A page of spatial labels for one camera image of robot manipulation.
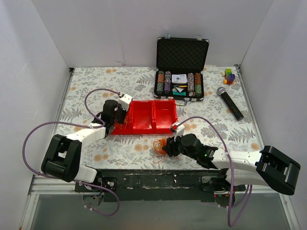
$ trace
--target poker chip case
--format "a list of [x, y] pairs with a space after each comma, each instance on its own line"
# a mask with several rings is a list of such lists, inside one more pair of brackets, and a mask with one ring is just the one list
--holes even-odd
[[[200, 39], [199, 37], [195, 39], [159, 37], [157, 39], [157, 72], [154, 96], [159, 99], [202, 101], [204, 99], [202, 71], [208, 47], [209, 40]], [[183, 91], [180, 93], [174, 92], [176, 91], [174, 87], [176, 83], [169, 80], [170, 73], [171, 75], [186, 74], [191, 79], [187, 82], [187, 86], [182, 85]], [[198, 92], [192, 93], [191, 81], [194, 83], [192, 89], [198, 90]]]

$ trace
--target gray floor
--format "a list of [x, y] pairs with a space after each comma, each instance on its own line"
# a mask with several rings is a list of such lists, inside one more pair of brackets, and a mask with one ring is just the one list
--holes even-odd
[[[102, 203], [100, 209], [112, 212], [115, 203]], [[234, 208], [232, 219], [240, 207]], [[110, 218], [85, 209], [82, 195], [41, 195], [32, 230], [220, 230], [229, 229], [227, 211], [198, 201], [126, 201]], [[278, 194], [253, 194], [234, 230], [288, 230]]]

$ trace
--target case lid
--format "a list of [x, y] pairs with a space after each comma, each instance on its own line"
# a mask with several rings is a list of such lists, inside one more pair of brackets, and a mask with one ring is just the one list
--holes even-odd
[[157, 41], [157, 67], [169, 69], [202, 70], [209, 41], [193, 38], [163, 38]]

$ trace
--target table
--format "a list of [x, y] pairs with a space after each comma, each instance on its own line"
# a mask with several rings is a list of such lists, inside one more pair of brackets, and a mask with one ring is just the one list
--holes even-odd
[[[233, 85], [226, 85], [226, 90], [244, 119], [236, 121], [216, 90], [223, 85], [221, 73], [230, 68], [235, 73]], [[154, 100], [154, 79], [156, 68], [76, 68], [72, 77], [70, 89], [66, 96], [61, 121], [88, 125], [93, 118], [84, 106], [85, 95], [96, 88], [109, 88], [127, 93], [134, 100]], [[204, 100], [188, 102], [186, 106], [177, 106], [178, 120], [182, 121], [191, 116], [203, 116], [213, 123], [232, 151], [260, 150], [260, 142], [248, 103], [245, 99], [241, 79], [235, 67], [205, 66], [203, 70]], [[90, 109], [97, 114], [102, 110], [104, 101], [118, 97], [110, 92], [95, 92], [88, 98]], [[59, 125], [56, 133], [67, 135], [80, 130], [78, 127]], [[192, 119], [185, 124], [185, 134], [193, 133], [203, 144], [222, 148], [222, 142], [214, 130], [201, 119]], [[180, 155], [179, 158], [166, 156], [159, 163], [153, 159], [157, 155], [153, 141], [168, 135], [110, 135], [88, 148], [82, 153], [81, 163], [97, 169], [203, 169], [195, 160]]]

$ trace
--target red plastic tray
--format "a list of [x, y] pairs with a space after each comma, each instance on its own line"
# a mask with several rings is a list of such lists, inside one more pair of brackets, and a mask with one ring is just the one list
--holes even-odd
[[168, 134], [177, 121], [175, 100], [132, 101], [125, 124], [115, 124], [114, 135]]

